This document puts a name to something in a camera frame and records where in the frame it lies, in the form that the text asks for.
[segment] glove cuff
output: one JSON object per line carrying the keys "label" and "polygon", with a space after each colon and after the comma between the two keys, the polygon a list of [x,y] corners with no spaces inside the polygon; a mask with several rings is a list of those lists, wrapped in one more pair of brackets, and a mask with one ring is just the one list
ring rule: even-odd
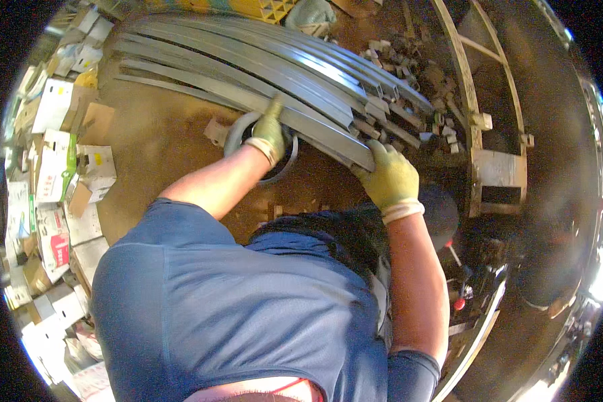
{"label": "glove cuff", "polygon": [[388,225],[393,221],[413,215],[414,213],[424,215],[424,205],[417,198],[405,198],[382,211],[382,222]]}
{"label": "glove cuff", "polygon": [[271,169],[274,167],[274,165],[277,164],[277,162],[279,162],[279,157],[277,157],[277,151],[274,149],[274,146],[267,140],[259,137],[250,137],[249,139],[244,141],[244,144],[250,145],[262,151],[265,157],[268,158]]}

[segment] forearm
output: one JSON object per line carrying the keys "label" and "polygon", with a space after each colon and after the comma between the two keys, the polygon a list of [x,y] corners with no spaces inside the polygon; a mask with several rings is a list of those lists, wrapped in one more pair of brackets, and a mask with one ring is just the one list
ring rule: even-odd
{"label": "forearm", "polygon": [[418,350],[442,366],[448,348],[449,295],[424,218],[416,213],[388,224],[391,248],[393,345]]}
{"label": "forearm", "polygon": [[186,174],[163,190],[159,197],[198,205],[219,220],[270,168],[263,152],[243,145],[231,156]]}

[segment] blue t-shirt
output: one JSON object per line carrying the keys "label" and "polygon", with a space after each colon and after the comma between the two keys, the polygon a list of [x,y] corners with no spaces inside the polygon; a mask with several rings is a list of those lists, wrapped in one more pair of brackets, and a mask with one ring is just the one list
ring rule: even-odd
{"label": "blue t-shirt", "polygon": [[429,401],[433,358],[387,356],[364,280],[310,236],[243,247],[196,205],[158,199],[101,259],[91,312],[119,401],[307,378],[326,402]]}

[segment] yellow-green glove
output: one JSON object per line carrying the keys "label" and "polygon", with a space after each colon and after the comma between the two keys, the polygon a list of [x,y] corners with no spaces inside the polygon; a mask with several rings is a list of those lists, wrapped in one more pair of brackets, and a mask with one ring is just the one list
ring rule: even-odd
{"label": "yellow-green glove", "polygon": [[382,212],[384,223],[424,213],[424,206],[417,199],[420,177],[415,167],[391,145],[371,140],[366,146],[373,152],[376,169],[370,173],[354,166],[353,173]]}
{"label": "yellow-green glove", "polygon": [[244,141],[245,144],[262,151],[270,161],[271,168],[281,160],[286,151],[279,124],[281,110],[283,110],[283,100],[278,93],[271,99],[264,114],[259,117],[253,128],[253,136]]}

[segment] concrete floor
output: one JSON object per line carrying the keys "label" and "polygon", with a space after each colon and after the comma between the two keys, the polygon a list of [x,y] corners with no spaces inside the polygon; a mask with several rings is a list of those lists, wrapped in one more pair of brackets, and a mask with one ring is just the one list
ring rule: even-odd
{"label": "concrete floor", "polygon": [[[104,236],[114,244],[161,190],[223,157],[223,150],[203,135],[210,119],[231,125],[241,113],[134,82],[108,80],[100,94],[101,103],[116,109],[107,139],[118,179],[98,205]],[[282,205],[284,213],[311,212],[322,205],[348,208],[363,195],[348,169],[303,144],[285,180],[253,189],[222,223],[245,244],[258,223],[267,221],[269,204]]]}

